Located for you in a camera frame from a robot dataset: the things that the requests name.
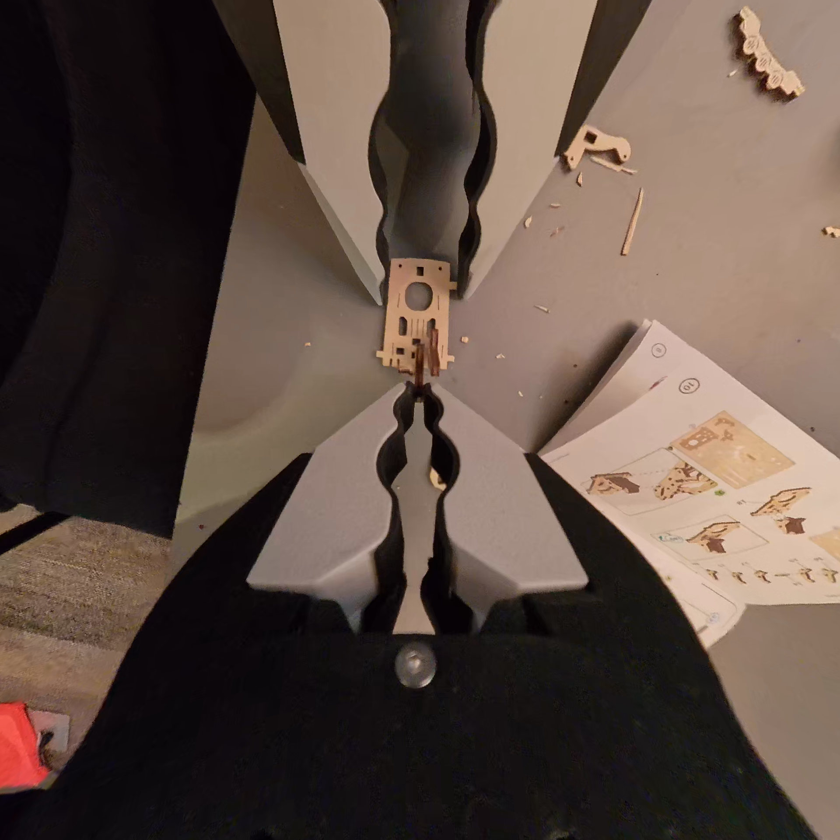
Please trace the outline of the red object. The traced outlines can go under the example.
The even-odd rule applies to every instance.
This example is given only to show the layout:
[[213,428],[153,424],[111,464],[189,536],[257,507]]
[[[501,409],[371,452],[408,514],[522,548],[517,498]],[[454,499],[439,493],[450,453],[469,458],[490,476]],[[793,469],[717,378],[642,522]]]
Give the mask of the red object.
[[56,774],[44,758],[55,737],[47,717],[33,715],[21,700],[1,704],[1,794],[47,790]]

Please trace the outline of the wooden plate with round hole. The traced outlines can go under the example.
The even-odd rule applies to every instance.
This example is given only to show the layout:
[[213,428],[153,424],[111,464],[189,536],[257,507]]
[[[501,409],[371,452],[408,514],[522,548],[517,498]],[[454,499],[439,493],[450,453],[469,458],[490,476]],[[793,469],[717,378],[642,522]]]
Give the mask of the wooden plate with round hole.
[[450,301],[457,290],[450,264],[436,259],[395,258],[387,279],[382,347],[376,357],[385,367],[413,375],[413,345],[438,330],[440,371],[455,362],[449,352]]

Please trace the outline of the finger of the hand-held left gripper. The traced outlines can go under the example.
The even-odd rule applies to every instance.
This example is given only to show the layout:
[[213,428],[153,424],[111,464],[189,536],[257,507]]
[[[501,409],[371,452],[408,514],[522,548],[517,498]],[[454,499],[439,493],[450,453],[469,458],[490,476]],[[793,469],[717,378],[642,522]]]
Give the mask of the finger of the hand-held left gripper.
[[392,2],[275,1],[301,172],[376,305],[388,261],[375,149],[392,69]]
[[557,161],[596,1],[469,2],[466,65],[479,136],[465,174],[458,293],[487,277]]

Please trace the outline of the small dark wooden part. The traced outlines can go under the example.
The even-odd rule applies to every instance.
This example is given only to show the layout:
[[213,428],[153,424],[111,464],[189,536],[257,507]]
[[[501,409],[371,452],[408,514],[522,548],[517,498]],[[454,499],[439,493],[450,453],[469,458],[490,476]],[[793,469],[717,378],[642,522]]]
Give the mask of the small dark wooden part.
[[413,385],[415,391],[420,392],[425,386],[425,371],[432,377],[440,374],[438,330],[436,328],[429,328],[425,340],[417,339],[414,341],[413,358]]

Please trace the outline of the thin wooden stick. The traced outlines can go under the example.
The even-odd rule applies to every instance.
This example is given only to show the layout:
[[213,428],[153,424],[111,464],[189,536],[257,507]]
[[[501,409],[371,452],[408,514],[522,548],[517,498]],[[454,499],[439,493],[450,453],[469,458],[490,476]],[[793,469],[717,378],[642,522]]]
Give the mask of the thin wooden stick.
[[640,187],[637,193],[637,199],[635,205],[633,207],[632,215],[629,219],[628,226],[626,229],[625,238],[623,241],[623,245],[621,248],[621,256],[628,256],[632,243],[634,241],[634,235],[637,228],[638,219],[640,217],[642,207],[644,204],[645,198],[645,189]]

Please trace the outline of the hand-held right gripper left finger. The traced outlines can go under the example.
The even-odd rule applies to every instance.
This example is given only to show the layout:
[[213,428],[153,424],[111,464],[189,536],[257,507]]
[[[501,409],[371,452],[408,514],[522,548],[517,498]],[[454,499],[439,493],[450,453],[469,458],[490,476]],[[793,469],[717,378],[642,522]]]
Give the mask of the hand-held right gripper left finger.
[[248,575],[251,588],[334,602],[355,632],[393,632],[406,591],[393,485],[411,425],[406,382],[315,449]]

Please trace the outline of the honeycomb-edged wooden strip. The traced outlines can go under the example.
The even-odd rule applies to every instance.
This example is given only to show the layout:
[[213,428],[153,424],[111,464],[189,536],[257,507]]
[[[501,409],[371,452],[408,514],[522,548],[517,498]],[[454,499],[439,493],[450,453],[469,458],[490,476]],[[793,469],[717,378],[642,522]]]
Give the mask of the honeycomb-edged wooden strip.
[[802,79],[785,68],[767,44],[762,22],[749,6],[742,6],[733,18],[738,55],[758,79],[768,95],[780,100],[799,98],[805,92]]

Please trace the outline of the instruction booklet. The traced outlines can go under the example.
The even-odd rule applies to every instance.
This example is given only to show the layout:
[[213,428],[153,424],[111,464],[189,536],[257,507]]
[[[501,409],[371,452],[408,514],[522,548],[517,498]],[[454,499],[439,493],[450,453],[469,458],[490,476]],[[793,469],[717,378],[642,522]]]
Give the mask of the instruction booklet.
[[706,647],[746,606],[839,601],[838,457],[657,321],[540,456],[644,556]]

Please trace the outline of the curved wooden model part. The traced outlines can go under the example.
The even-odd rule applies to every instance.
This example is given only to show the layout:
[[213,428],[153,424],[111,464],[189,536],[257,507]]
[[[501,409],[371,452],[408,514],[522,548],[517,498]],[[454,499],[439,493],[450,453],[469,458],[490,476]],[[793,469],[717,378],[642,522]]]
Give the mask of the curved wooden model part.
[[600,131],[585,124],[563,152],[563,161],[568,172],[577,170],[585,157],[615,172],[635,175],[637,170],[627,166],[632,148],[628,140]]

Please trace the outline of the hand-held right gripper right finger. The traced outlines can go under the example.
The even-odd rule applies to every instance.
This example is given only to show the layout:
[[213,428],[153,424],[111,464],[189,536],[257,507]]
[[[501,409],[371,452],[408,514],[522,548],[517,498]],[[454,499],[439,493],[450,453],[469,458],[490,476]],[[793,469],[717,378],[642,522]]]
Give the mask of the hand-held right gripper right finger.
[[421,583],[436,634],[478,632],[525,595],[578,592],[589,578],[526,453],[439,385],[423,390],[437,499]]

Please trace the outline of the black cloth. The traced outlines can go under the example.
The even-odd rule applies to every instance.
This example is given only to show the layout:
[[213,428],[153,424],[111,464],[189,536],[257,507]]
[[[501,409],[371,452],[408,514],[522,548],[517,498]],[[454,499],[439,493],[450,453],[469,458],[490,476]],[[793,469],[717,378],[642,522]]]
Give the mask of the black cloth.
[[170,538],[256,93],[213,2],[2,2],[2,504]]

